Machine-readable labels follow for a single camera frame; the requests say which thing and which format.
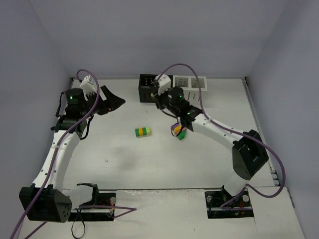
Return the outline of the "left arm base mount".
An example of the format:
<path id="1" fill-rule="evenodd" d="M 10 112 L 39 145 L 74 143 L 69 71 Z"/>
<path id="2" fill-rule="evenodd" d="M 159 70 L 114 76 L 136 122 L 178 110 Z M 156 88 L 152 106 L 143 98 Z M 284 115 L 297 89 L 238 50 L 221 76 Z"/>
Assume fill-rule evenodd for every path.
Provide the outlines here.
<path id="1" fill-rule="evenodd" d="M 78 183 L 73 189 L 64 192 L 71 199 L 70 222 L 112 222 L 115 210 L 93 208 L 93 205 L 111 206 L 115 203 L 116 193 L 99 190 L 97 184 Z"/>

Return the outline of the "green yellow lego bar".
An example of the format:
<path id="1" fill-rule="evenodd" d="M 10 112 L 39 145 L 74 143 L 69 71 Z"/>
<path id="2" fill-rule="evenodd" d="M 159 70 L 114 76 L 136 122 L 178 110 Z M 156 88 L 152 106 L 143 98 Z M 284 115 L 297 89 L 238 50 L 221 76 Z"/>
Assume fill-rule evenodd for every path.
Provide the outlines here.
<path id="1" fill-rule="evenodd" d="M 135 129 L 136 137 L 144 137 L 151 135 L 152 130 L 150 127 L 139 127 Z"/>

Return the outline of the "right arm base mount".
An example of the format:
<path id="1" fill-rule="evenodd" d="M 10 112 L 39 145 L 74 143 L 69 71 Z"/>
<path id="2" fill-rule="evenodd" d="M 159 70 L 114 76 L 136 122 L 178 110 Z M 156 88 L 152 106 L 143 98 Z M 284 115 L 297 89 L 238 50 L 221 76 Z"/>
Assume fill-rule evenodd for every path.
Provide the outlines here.
<path id="1" fill-rule="evenodd" d="M 231 196 L 224 188 L 205 191 L 204 195 L 208 219 L 240 219 L 254 217 L 247 189 L 243 189 L 237 196 Z"/>

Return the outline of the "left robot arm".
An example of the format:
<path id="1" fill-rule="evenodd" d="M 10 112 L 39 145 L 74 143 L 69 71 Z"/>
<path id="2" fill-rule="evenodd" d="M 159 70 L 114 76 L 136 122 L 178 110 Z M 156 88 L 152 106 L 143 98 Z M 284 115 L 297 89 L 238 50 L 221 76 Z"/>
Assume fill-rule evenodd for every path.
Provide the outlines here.
<path id="1" fill-rule="evenodd" d="M 66 97 L 65 113 L 56 114 L 58 121 L 51 128 L 53 142 L 47 158 L 29 187 L 22 187 L 19 199 L 30 221 L 68 221 L 73 200 L 63 194 L 63 181 L 72 154 L 80 141 L 87 138 L 90 124 L 95 114 L 100 116 L 115 111 L 126 101 L 106 86 L 101 86 L 106 99 L 99 92 L 85 92 L 82 88 L 72 88 L 62 95 Z"/>

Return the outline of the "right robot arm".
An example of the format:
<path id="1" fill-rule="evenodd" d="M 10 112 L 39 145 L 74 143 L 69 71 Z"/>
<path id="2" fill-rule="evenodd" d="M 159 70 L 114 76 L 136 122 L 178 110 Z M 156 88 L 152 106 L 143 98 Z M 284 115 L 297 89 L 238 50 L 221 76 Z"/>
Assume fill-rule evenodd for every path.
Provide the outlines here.
<path id="1" fill-rule="evenodd" d="M 183 89 L 173 87 L 162 94 L 151 94 L 156 107 L 169 110 L 179 123 L 188 130 L 215 140 L 232 153 L 232 171 L 221 187 L 224 201 L 240 194 L 246 184 L 268 162 L 266 149 L 259 144 L 261 137 L 255 130 L 235 134 L 224 130 L 209 119 L 203 110 L 184 98 Z"/>

